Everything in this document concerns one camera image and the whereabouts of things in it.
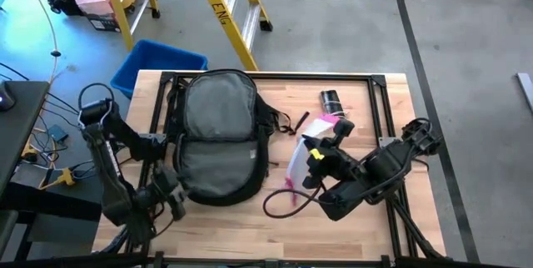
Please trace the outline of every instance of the white cable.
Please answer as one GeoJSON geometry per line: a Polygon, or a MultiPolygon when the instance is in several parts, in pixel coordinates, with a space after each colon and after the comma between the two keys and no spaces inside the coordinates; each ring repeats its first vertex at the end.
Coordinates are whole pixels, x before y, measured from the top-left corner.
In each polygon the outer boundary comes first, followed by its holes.
{"type": "MultiPolygon", "coordinates": [[[[53,28],[52,20],[50,19],[50,16],[48,16],[47,9],[45,9],[44,5],[42,4],[42,1],[41,0],[38,0],[38,1],[39,1],[39,4],[41,5],[42,11],[44,12],[44,15],[47,16],[48,24],[50,25],[50,30],[52,31],[54,52],[58,52],[58,50],[57,50],[56,31],[53,28]]],[[[52,80],[54,78],[54,74],[56,73],[56,69],[57,69],[57,57],[54,57],[53,70],[52,70],[52,75],[50,76],[50,82],[52,82],[52,80]]]]}

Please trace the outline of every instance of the caster wheel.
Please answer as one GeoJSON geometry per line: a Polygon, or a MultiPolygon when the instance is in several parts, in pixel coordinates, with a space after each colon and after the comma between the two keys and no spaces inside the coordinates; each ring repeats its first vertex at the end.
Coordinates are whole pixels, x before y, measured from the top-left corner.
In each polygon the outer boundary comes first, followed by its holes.
{"type": "Polygon", "coordinates": [[[274,28],[272,26],[272,23],[267,22],[267,21],[260,21],[259,27],[261,28],[261,31],[268,31],[268,32],[272,32],[272,29],[274,28]]]}
{"type": "Polygon", "coordinates": [[[159,12],[159,10],[152,9],[152,18],[160,18],[160,17],[161,17],[161,12],[159,12]]]}
{"type": "Polygon", "coordinates": [[[133,13],[135,12],[135,6],[133,6],[133,5],[128,6],[128,7],[127,7],[126,9],[124,9],[124,10],[126,10],[126,12],[127,12],[128,14],[133,14],[133,13]]]}

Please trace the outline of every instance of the blue bin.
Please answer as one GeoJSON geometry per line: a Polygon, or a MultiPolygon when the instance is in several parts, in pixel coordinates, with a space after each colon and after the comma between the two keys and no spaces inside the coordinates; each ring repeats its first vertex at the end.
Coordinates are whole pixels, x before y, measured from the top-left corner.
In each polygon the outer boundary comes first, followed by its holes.
{"type": "Polygon", "coordinates": [[[207,57],[143,39],[137,42],[126,61],[115,73],[111,87],[132,99],[137,74],[141,69],[207,70],[207,57]]]}

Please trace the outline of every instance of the black metal frame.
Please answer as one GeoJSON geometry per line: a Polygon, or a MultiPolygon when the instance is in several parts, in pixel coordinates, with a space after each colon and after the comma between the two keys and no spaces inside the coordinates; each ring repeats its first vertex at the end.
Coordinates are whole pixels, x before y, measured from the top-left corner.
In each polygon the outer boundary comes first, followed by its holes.
{"type": "MultiPolygon", "coordinates": [[[[177,79],[179,77],[190,78],[195,77],[201,72],[162,72],[159,88],[157,90],[156,103],[153,110],[152,122],[150,126],[150,132],[157,131],[157,124],[159,123],[159,117],[161,116],[162,102],[164,98],[164,92],[166,85],[172,80],[172,85],[177,85],[177,79]]],[[[353,82],[365,82],[368,87],[368,94],[371,103],[372,122],[374,126],[374,132],[376,135],[376,144],[379,144],[379,138],[383,136],[381,131],[380,113],[378,108],[378,101],[376,97],[376,86],[380,89],[381,102],[384,109],[384,116],[386,119],[386,127],[388,136],[396,136],[394,129],[394,122],[392,121],[391,104],[388,97],[388,91],[386,88],[386,79],[384,75],[352,75],[352,74],[305,74],[305,73],[274,73],[263,72],[257,74],[250,74],[250,77],[257,80],[272,79],[272,80],[314,80],[314,81],[353,81],[353,82]]],[[[168,119],[170,119],[171,108],[167,109],[165,126],[168,119]]],[[[139,186],[145,186],[147,184],[147,177],[150,171],[150,164],[143,163],[141,170],[141,177],[139,179],[139,186]]],[[[399,191],[400,203],[406,208],[409,213],[409,202],[407,200],[405,185],[399,191]]],[[[391,233],[391,243],[393,255],[395,258],[401,256],[400,237],[398,234],[398,224],[396,221],[396,214],[394,208],[389,201],[386,202],[387,218],[389,222],[389,230],[391,233]]],[[[407,245],[410,256],[417,256],[416,243],[409,231],[406,229],[407,245]]],[[[149,243],[142,245],[142,254],[148,253],[149,243]]],[[[128,241],[126,252],[133,252],[131,242],[128,241]]],[[[242,264],[243,262],[257,262],[257,260],[249,261],[230,261],[226,259],[182,259],[182,258],[165,258],[165,264],[188,264],[188,265],[205,265],[205,264],[218,264],[218,265],[235,265],[242,264]]],[[[281,261],[285,265],[297,264],[297,266],[350,266],[350,267],[383,267],[383,261],[281,261]]]]}

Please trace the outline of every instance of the black desk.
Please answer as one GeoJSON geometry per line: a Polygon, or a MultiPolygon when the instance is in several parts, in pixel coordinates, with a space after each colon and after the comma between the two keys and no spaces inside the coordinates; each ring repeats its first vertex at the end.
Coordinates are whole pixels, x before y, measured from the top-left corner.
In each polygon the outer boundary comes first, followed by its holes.
{"type": "MultiPolygon", "coordinates": [[[[31,247],[31,243],[27,242],[27,237],[36,214],[99,221],[101,207],[95,202],[10,182],[44,103],[48,83],[7,82],[7,85],[17,103],[10,110],[0,112],[0,210],[5,210],[4,214],[13,210],[18,211],[17,223],[27,224],[16,256],[16,260],[25,260],[31,247]]],[[[5,224],[0,225],[0,232],[10,231],[10,228],[12,229],[5,224]]]]}

